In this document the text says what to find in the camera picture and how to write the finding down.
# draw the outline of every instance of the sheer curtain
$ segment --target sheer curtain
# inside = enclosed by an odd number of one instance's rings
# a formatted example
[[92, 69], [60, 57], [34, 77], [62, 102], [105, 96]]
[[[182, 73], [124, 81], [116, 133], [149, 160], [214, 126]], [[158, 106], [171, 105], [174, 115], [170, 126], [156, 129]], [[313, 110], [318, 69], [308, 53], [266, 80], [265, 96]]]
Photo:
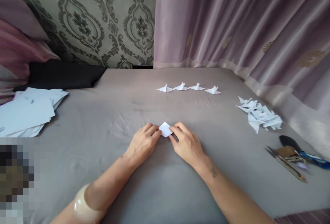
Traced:
[[330, 158], [330, 0], [156, 0], [154, 67], [224, 67]]

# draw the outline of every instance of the bed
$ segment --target bed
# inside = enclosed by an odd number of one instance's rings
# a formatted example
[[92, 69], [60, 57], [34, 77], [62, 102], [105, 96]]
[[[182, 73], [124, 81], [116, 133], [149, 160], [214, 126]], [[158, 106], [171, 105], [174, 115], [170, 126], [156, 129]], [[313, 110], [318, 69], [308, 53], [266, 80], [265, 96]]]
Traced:
[[[219, 87], [157, 91], [168, 84]], [[48, 224], [85, 184], [100, 176], [151, 122], [184, 122], [214, 163], [271, 217], [330, 207], [330, 172], [311, 166], [300, 182], [264, 149], [287, 135], [316, 154], [286, 123], [259, 134], [237, 108], [238, 96], [262, 101], [233, 72], [220, 68], [108, 69], [94, 88], [69, 90], [40, 137], [24, 141], [34, 159], [35, 182], [24, 223]], [[155, 152], [133, 174], [102, 223], [227, 223], [211, 193], [161, 137]]]

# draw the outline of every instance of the paper crane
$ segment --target paper crane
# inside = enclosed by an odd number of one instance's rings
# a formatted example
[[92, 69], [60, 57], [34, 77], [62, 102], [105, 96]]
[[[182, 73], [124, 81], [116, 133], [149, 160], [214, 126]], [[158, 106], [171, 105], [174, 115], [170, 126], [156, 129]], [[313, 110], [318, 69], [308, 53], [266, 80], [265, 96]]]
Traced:
[[185, 87], [185, 83], [183, 82], [183, 83], [181, 83], [180, 86], [177, 86], [174, 89], [182, 91], [182, 90], [188, 90], [189, 88]]
[[164, 87], [162, 87], [162, 88], [158, 88], [157, 90], [162, 91], [162, 92], [171, 92], [171, 91], [173, 91], [174, 89], [173, 89], [173, 88], [169, 88], [169, 87], [167, 86], [167, 84], [165, 84]]
[[196, 91], [200, 91], [200, 90], [203, 90], [203, 89], [205, 89], [205, 88], [202, 88], [202, 87], [200, 87], [199, 86], [199, 83], [197, 83], [197, 85], [196, 86], [193, 86], [193, 87], [189, 87], [190, 89], [193, 89], [193, 90], [196, 90]]
[[211, 94], [218, 94], [220, 92], [217, 91], [218, 87], [214, 86], [213, 88], [211, 89], [206, 89], [205, 91], [211, 93]]

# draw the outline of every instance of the forearm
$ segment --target forearm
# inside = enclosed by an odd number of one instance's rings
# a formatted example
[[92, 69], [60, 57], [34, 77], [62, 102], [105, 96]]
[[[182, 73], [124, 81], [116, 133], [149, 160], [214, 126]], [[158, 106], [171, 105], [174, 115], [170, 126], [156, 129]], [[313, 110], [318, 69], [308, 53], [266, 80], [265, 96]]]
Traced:
[[230, 224], [273, 224], [272, 219], [206, 157], [195, 167]]
[[[85, 190], [85, 201], [93, 210], [106, 210], [135, 171], [127, 159], [119, 157], [97, 180]], [[75, 215], [72, 201], [51, 224], [82, 224]]]
[[109, 208], [135, 170], [136, 166], [119, 157], [86, 189], [85, 200], [88, 206], [94, 210]]

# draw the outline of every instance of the wall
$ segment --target wall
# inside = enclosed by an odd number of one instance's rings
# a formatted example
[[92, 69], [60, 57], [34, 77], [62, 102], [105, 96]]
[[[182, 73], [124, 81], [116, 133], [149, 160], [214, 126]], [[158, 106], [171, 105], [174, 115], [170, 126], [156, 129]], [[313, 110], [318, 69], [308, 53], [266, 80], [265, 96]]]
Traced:
[[156, 0], [25, 0], [61, 59], [110, 68], [153, 64]]

